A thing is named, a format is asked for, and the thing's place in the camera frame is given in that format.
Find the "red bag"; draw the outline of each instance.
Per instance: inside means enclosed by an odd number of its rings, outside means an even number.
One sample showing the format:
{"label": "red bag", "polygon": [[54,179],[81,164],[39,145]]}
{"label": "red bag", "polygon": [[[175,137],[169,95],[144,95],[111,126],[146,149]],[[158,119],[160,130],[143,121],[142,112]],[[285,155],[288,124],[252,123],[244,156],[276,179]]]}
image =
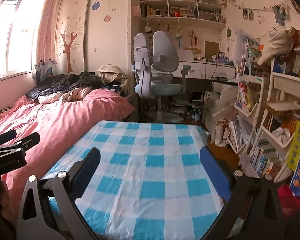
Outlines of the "red bag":
{"label": "red bag", "polygon": [[300,197],[293,196],[289,185],[285,184],[278,190],[283,218],[293,216],[300,209]]}

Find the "pink bedsheet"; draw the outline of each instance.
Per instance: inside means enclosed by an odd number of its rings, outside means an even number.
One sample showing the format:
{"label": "pink bedsheet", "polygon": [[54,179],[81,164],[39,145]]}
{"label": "pink bedsheet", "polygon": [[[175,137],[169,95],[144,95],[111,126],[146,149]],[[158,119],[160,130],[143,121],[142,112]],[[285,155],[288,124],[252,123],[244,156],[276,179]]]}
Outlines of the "pink bedsheet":
{"label": "pink bedsheet", "polygon": [[82,101],[61,104],[55,102],[40,105],[22,96],[11,110],[0,114],[0,134],[15,129],[15,140],[33,132],[38,132],[41,138],[39,144],[26,152],[27,165],[3,176],[10,191],[15,218],[30,175],[35,174],[41,178],[97,122],[121,121],[133,109],[117,93],[98,89],[89,93]]}

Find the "white bookshelf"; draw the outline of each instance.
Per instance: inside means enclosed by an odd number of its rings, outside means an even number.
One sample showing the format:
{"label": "white bookshelf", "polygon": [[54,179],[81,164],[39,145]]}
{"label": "white bookshelf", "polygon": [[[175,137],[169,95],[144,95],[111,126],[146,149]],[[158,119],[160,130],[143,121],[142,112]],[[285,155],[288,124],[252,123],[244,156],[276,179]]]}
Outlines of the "white bookshelf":
{"label": "white bookshelf", "polygon": [[250,163],[250,159],[248,157],[248,152],[251,152],[250,144],[251,144],[252,138],[255,134],[257,125],[260,123],[260,120],[261,120],[260,114],[262,114],[261,106],[262,106],[262,101],[263,101],[263,94],[264,94],[265,87],[269,84],[269,79],[264,78],[264,77],[245,75],[245,74],[237,74],[237,78],[235,81],[237,83],[245,81],[247,83],[254,83],[254,84],[261,85],[259,101],[254,105],[254,107],[251,109],[249,114],[242,111],[240,108],[238,108],[236,106],[236,104],[234,105],[234,108],[237,110],[237,114],[242,116],[248,123],[250,123],[252,125],[252,131],[251,131],[248,142],[241,149],[236,150],[233,147],[233,145],[231,144],[229,138],[227,139],[229,145],[232,147],[233,151],[238,155],[238,157],[240,159],[239,163],[242,166],[243,172],[247,176],[258,178],[259,176],[258,176],[257,172],[255,171],[252,164]]}
{"label": "white bookshelf", "polygon": [[[214,30],[222,30],[226,27],[226,24],[210,20],[213,18],[213,13],[219,11],[222,6],[218,4],[217,0],[204,0],[204,2],[198,2],[197,0],[142,0],[140,5],[149,5],[152,9],[160,9],[160,11],[167,11],[168,16],[148,16],[141,18],[142,23],[148,22],[149,24],[179,24],[196,26]],[[173,7],[191,7],[198,13],[199,18],[191,17],[173,17],[170,15],[170,6]]]}
{"label": "white bookshelf", "polygon": [[[273,58],[271,60],[270,84],[269,84],[267,102],[271,100],[271,94],[272,94],[273,89],[277,89],[276,101],[284,100],[285,93],[288,93],[290,95],[294,95],[294,96],[300,98],[300,78],[296,78],[296,77],[292,77],[290,75],[278,74],[278,73],[273,72],[274,63],[275,63],[275,59]],[[285,145],[283,145],[264,126],[264,123],[267,119],[268,114],[269,114],[268,111],[265,109],[264,114],[263,114],[263,118],[262,118],[262,124],[261,124],[259,132],[257,134],[257,138],[256,138],[256,140],[255,140],[255,142],[254,142],[254,144],[253,144],[253,146],[250,150],[249,157],[252,156],[252,154],[253,154],[256,146],[257,146],[257,143],[258,143],[259,139],[261,138],[261,136],[264,139],[268,140],[268,142],[279,153],[281,158],[284,159],[284,162],[282,163],[282,168],[281,168],[280,172],[274,178],[274,182],[279,182],[279,181],[282,181],[282,180],[285,180],[286,178],[288,178],[290,176],[290,174],[292,173],[292,170],[287,166],[285,161],[288,158],[289,149],[290,149],[290,146],[292,144],[294,134],[290,137],[289,141]]]}

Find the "black jacket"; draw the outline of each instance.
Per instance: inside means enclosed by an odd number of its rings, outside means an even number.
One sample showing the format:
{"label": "black jacket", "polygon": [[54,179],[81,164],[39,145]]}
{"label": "black jacket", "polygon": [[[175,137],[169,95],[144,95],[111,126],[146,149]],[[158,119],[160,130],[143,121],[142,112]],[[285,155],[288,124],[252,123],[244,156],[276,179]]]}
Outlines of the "black jacket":
{"label": "black jacket", "polygon": [[101,78],[94,73],[82,72],[80,75],[57,75],[50,77],[38,84],[34,89],[26,93],[26,96],[34,101],[38,96],[53,94],[56,92],[69,92],[79,87],[101,88]]}

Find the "bookshelf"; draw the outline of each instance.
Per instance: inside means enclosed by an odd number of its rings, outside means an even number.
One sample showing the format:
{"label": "bookshelf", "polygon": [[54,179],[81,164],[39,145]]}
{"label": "bookshelf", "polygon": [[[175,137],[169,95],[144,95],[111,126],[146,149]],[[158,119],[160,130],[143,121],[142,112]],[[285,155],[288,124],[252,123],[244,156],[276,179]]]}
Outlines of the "bookshelf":
{"label": "bookshelf", "polygon": [[[276,93],[276,101],[282,101],[284,100],[285,93],[288,93],[290,95],[296,96],[300,98],[300,78],[293,77],[286,74],[279,74],[273,72],[275,64],[275,59],[273,58],[271,60],[271,72],[270,72],[270,83],[269,83],[269,90],[268,90],[268,96],[267,96],[267,102],[271,100],[271,95],[273,89],[277,90]],[[244,156],[240,158],[240,162],[245,164],[246,167],[243,167],[244,172],[246,175],[250,176],[253,174],[253,171],[251,171],[251,163],[250,163],[250,157],[254,154],[255,148],[262,136],[263,139],[266,139],[272,147],[279,153],[279,156],[282,161],[282,167],[277,174],[277,176],[274,178],[274,182],[279,182],[282,180],[285,180],[290,176],[292,171],[289,167],[287,167],[286,159],[289,155],[289,149],[291,146],[291,143],[293,141],[294,134],[290,136],[290,139],[286,142],[286,144],[282,144],[281,141],[279,141],[268,129],[266,125],[266,121],[269,118],[269,112],[267,109],[264,110],[263,118],[262,118],[262,124],[259,129],[259,132],[257,134],[257,138],[250,150],[249,156]]]}
{"label": "bookshelf", "polygon": [[[202,27],[214,30],[222,30],[226,27],[221,14],[222,6],[218,0],[140,0],[141,18],[143,24],[180,24],[195,27]],[[193,15],[188,17],[178,17],[174,15],[174,10],[187,8],[193,10]],[[160,10],[159,15],[153,15],[153,10]]]}
{"label": "bookshelf", "polygon": [[244,81],[247,83],[254,83],[254,84],[261,85],[259,101],[257,103],[255,103],[255,105],[253,106],[253,108],[251,109],[249,114],[244,112],[239,107],[237,107],[236,104],[234,105],[234,108],[237,110],[237,114],[239,114],[245,121],[247,121],[252,126],[252,131],[251,131],[248,142],[246,144],[244,144],[239,150],[237,150],[234,147],[234,145],[231,143],[230,138],[229,137],[227,138],[229,145],[231,146],[233,151],[240,158],[240,164],[243,168],[243,171],[246,173],[246,175],[258,178],[258,175],[257,175],[256,171],[254,171],[254,168],[252,167],[252,165],[250,163],[250,159],[248,158],[248,152],[250,152],[250,149],[251,149],[250,143],[255,134],[257,125],[258,125],[258,123],[260,123],[260,120],[261,120],[260,113],[261,113],[263,94],[264,94],[265,86],[269,84],[269,79],[267,79],[265,77],[257,77],[257,76],[251,76],[251,75],[245,75],[245,74],[238,74],[235,81],[237,83]]}

